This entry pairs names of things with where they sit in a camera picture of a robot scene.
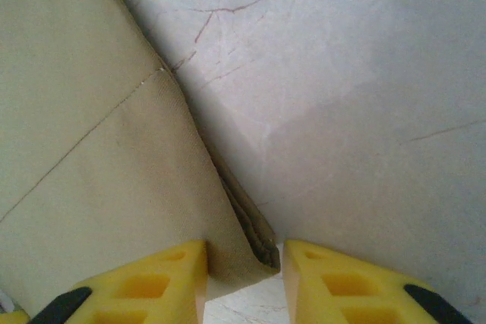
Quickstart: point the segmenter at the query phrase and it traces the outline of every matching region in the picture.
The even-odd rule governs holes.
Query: marble surface
[[[125,0],[275,228],[486,322],[486,0]],[[283,323],[276,277],[206,322]]]

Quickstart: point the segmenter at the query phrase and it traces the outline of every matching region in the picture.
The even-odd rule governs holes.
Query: stitching
[[[142,82],[140,82],[125,98],[123,98],[120,102],[118,102],[117,105],[115,105],[98,123],[94,125],[91,129],[88,130],[80,139],[77,141],[0,219],[0,223],[2,223],[9,215],[12,213],[17,206],[19,206],[25,198],[36,188],[40,185],[41,182],[44,181],[44,179],[56,168],[58,167],[62,161],[65,160],[68,155],[74,151],[74,149],[80,145],[83,140],[88,137],[91,132],[93,132],[95,129],[99,127],[100,124],[102,124],[120,105],[122,105],[124,102],[126,102],[130,97],[137,92],[137,90],[144,85],[145,81],[149,80],[152,76],[156,75],[158,72],[165,72],[162,68],[156,70],[153,72],[151,75],[149,75],[146,79],[144,79]]]

